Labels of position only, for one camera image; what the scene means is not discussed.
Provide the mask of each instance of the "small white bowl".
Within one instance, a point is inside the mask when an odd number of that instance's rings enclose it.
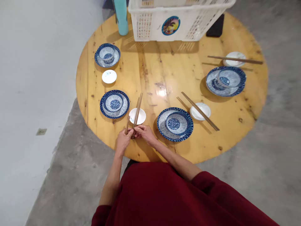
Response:
[[[231,52],[226,57],[246,59],[246,56],[240,52]],[[241,67],[245,64],[244,62],[232,61],[232,60],[223,60],[223,63],[225,66],[228,67]]]
[[[102,75],[102,80],[104,83],[111,84],[116,81],[117,74],[113,70],[106,70]]]
[[[210,107],[207,104],[196,103],[196,105],[205,113],[205,115],[209,118],[211,115]],[[190,108],[190,115],[199,121],[205,120],[205,118],[195,109],[195,107]]]
[[[137,111],[137,108],[134,108],[129,113],[129,120],[133,124],[134,124],[134,120],[135,120],[136,111]],[[139,115],[138,115],[138,120],[137,120],[137,125],[142,124],[145,121],[145,119],[146,119],[146,113],[142,108],[140,108]]]

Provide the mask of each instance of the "bottle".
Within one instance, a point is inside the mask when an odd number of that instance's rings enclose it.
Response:
[[[129,32],[128,18],[126,16],[126,0],[113,0],[117,16],[118,31],[120,35],[127,35]]]

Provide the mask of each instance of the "palm tree sticker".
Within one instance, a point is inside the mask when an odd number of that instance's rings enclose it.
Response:
[[[162,33],[164,35],[172,35],[175,33],[180,26],[180,19],[177,16],[168,18],[162,26]]]

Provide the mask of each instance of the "round wooden table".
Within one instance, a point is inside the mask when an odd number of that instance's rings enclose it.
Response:
[[[110,17],[92,34],[80,56],[76,76],[77,100],[89,128],[114,149],[118,133],[125,128],[127,116],[143,92],[141,108],[146,112],[143,124],[152,128],[160,142],[189,161],[203,162],[236,145],[252,129],[265,104],[267,65],[246,63],[242,67],[247,75],[244,91],[231,98],[219,97],[207,89],[205,79],[208,72],[221,66],[222,62],[207,56],[226,56],[238,51],[248,59],[264,61],[253,35],[226,13],[220,38],[204,36],[199,42],[135,42],[130,15],[128,21],[129,33],[121,36],[115,16]],[[119,62],[110,68],[117,73],[113,84],[102,81],[102,73],[107,69],[94,61],[94,54],[103,43],[112,43],[121,51]],[[113,89],[125,92],[130,99],[129,111],[119,119],[105,117],[99,108],[101,97]],[[161,111],[169,107],[189,111],[191,107],[181,91],[195,103],[203,102],[211,108],[210,119],[220,131],[215,131],[207,121],[193,119],[193,132],[185,141],[171,142],[160,134],[157,118]],[[131,140],[125,156],[140,162],[164,161],[143,139]]]

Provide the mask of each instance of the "wall outlet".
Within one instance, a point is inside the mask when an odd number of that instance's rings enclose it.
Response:
[[[47,129],[38,129],[36,136],[42,136],[45,135]]]

